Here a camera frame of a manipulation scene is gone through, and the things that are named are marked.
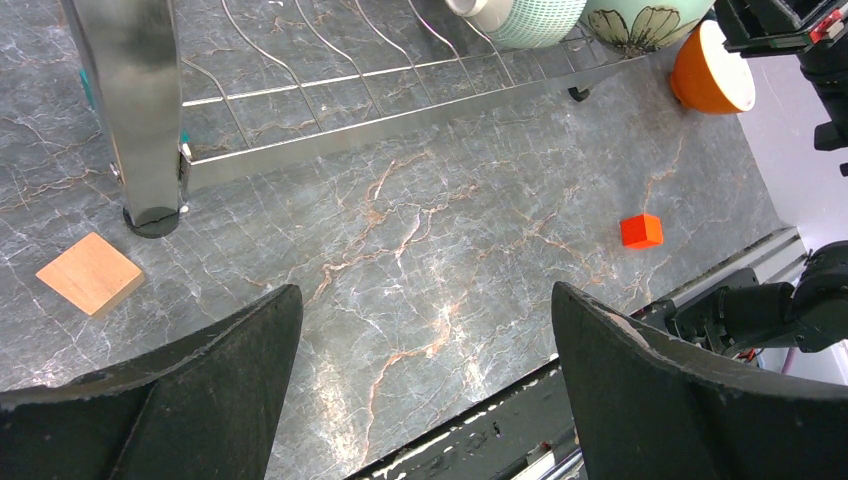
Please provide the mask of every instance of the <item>orange bowl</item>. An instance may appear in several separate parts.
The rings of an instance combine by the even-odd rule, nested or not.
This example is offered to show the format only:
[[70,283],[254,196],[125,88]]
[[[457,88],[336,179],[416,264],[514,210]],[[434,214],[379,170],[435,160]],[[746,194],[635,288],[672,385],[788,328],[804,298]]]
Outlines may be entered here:
[[687,108],[723,115],[747,112],[756,93],[751,68],[724,49],[724,34],[707,20],[683,44],[671,73],[671,90]]

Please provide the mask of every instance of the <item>orange cube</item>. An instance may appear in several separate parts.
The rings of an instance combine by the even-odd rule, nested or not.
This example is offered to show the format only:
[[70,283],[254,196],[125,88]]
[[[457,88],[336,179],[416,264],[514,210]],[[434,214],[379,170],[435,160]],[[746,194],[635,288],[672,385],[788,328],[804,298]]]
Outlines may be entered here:
[[643,249],[662,245],[659,217],[643,213],[621,221],[621,243],[625,247]]

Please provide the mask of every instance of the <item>white wall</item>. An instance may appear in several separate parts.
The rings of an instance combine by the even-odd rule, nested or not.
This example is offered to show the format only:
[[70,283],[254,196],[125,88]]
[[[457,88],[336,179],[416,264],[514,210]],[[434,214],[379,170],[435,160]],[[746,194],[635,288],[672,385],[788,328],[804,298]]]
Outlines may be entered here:
[[794,56],[750,59],[757,101],[739,115],[777,214],[807,248],[848,240],[848,149],[818,152],[816,125],[829,120]]
[[[767,348],[760,355],[760,365],[766,370],[779,372],[786,360],[787,350]],[[798,352],[787,375],[848,385],[848,346],[840,342],[818,353]]]

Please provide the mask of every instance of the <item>black rubber foot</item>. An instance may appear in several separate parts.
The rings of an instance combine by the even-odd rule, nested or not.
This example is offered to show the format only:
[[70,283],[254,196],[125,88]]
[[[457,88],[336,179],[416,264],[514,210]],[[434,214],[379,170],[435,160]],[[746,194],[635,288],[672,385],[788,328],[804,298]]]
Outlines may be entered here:
[[124,221],[127,222],[127,226],[130,228],[130,231],[139,237],[162,238],[177,229],[177,225],[180,223],[180,212],[173,212],[155,222],[148,222],[137,227],[133,225],[132,220],[130,219],[130,212],[128,212],[125,208]]
[[714,22],[718,21],[718,17],[716,17],[715,14],[715,8],[710,8],[709,10],[707,10],[707,14],[704,15],[704,18],[701,19],[701,22],[703,22],[704,20],[712,20]]
[[586,90],[578,90],[577,87],[571,87],[568,89],[568,94],[571,95],[571,98],[573,98],[575,101],[582,102],[583,100],[589,98],[589,95],[592,94],[592,91],[588,88]]

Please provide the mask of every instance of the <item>wooden block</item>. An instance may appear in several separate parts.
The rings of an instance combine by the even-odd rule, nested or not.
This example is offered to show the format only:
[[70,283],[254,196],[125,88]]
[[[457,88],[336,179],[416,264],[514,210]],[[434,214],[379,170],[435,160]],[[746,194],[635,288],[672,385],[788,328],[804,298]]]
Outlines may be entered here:
[[92,317],[105,315],[144,282],[141,269],[96,233],[35,276]]
[[662,223],[653,215],[642,214],[621,221],[621,243],[643,249],[662,245]]

